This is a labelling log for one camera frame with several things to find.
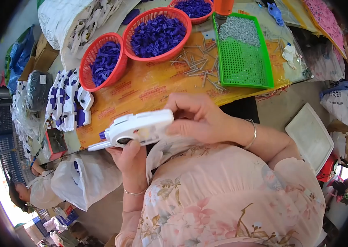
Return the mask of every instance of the floral blouse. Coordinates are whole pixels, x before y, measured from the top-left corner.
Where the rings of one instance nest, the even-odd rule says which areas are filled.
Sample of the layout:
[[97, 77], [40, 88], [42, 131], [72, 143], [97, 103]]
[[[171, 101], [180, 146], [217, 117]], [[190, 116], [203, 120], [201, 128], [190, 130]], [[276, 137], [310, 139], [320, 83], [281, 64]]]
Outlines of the floral blouse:
[[161, 141], [147, 158], [142, 211], [124, 213], [117, 246], [313, 246], [325, 201], [309, 164], [271, 170], [228, 144]]

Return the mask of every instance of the bracelet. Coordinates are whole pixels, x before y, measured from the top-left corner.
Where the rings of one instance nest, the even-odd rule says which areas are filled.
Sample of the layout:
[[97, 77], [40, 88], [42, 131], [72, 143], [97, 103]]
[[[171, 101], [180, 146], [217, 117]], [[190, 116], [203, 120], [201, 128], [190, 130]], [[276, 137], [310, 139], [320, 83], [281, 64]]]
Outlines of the bracelet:
[[125, 188], [123, 188], [123, 190], [126, 192], [126, 194], [130, 194], [130, 195], [134, 195], [134, 196], [138, 196], [138, 195], [142, 195], [145, 193], [145, 191], [147, 190], [147, 188], [145, 188], [143, 191], [141, 191], [140, 193], [130, 193], [129, 191], [127, 191]]
[[255, 139], [256, 139], [256, 125], [255, 125], [255, 123], [253, 122], [252, 119], [246, 119], [246, 121], [251, 122], [251, 123], [253, 124], [254, 132], [253, 132], [253, 139], [252, 139], [251, 143], [248, 144], [248, 145], [246, 145], [245, 147], [243, 147], [244, 150], [248, 150], [249, 147], [253, 144], [253, 142], [254, 142]]

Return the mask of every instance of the woman in white shirt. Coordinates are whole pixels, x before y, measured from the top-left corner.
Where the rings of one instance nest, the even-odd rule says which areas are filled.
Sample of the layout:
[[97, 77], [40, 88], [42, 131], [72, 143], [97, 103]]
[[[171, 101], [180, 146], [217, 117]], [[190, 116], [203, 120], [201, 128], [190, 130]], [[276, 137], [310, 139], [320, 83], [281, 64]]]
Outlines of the woman in white shirt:
[[28, 186], [12, 180], [9, 184], [9, 196], [16, 206], [27, 212], [27, 202], [35, 207], [46, 209], [55, 207], [63, 201], [51, 188], [52, 171], [43, 169], [38, 161], [34, 162], [31, 171], [36, 178]]

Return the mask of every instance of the red plastic basket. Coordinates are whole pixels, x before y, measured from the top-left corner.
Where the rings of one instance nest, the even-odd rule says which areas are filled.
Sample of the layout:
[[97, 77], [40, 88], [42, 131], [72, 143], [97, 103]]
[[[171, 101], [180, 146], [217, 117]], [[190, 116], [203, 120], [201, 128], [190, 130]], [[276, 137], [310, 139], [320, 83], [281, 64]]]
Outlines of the red plastic basket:
[[[95, 62], [98, 50], [108, 41], [113, 41], [121, 45], [121, 51], [119, 54], [118, 62], [114, 70], [111, 72], [110, 76], [103, 82], [100, 86], [96, 86], [92, 81], [92, 70], [90, 64]], [[105, 86], [110, 86], [117, 82], [125, 73], [127, 64], [127, 55], [125, 53], [125, 48], [123, 44], [122, 37], [114, 32], [109, 32], [98, 37], [93, 43], [88, 47], [84, 56], [81, 59], [81, 65], [79, 66], [79, 81], [81, 86], [89, 92], [95, 92]]]
[[[183, 2], [183, 1], [186, 1], [186, 0], [172, 0], [171, 3], [168, 5], [168, 7], [173, 8], [177, 3]], [[204, 1], [211, 4], [211, 12], [206, 14], [203, 17], [191, 18], [192, 25], [201, 24], [203, 22], [206, 22], [208, 17], [210, 17], [210, 15], [212, 15], [212, 13], [214, 12], [214, 3], [211, 0], [204, 0]]]
[[[132, 46], [130, 44], [131, 37], [135, 32], [135, 28], [138, 27], [142, 22], [147, 22], [148, 20], [156, 18], [160, 15], [164, 15], [167, 18], [177, 18], [179, 21], [181, 21], [183, 23], [183, 26], [186, 28], [185, 37], [176, 47], [174, 47], [173, 49], [171, 49], [170, 51], [162, 55], [159, 55], [156, 57], [149, 57], [149, 58], [137, 57], [134, 54], [132, 50]], [[171, 7], [159, 7], [159, 8], [151, 9], [139, 14], [136, 18], [134, 18], [129, 23], [129, 25], [127, 25], [127, 28], [123, 32], [123, 39], [126, 42], [125, 52], [128, 57], [136, 61], [164, 62], [164, 61], [172, 59], [173, 57], [176, 57], [181, 52], [181, 50], [183, 49], [183, 46], [185, 45], [189, 36], [191, 35], [191, 32], [192, 32], [191, 19], [182, 10], [171, 8]]]

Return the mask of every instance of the green plastic tray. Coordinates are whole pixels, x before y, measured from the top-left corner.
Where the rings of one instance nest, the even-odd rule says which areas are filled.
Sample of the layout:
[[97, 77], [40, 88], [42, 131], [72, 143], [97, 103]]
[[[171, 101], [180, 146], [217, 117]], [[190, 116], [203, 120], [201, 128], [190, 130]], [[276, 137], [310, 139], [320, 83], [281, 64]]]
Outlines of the green plastic tray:
[[215, 13], [213, 13], [214, 29], [217, 35], [219, 72], [222, 86], [243, 86], [259, 89], [274, 87], [273, 72], [269, 53], [258, 19], [255, 16], [232, 13], [230, 16], [250, 19], [255, 22], [259, 35], [260, 47], [248, 45], [229, 37], [219, 41]]

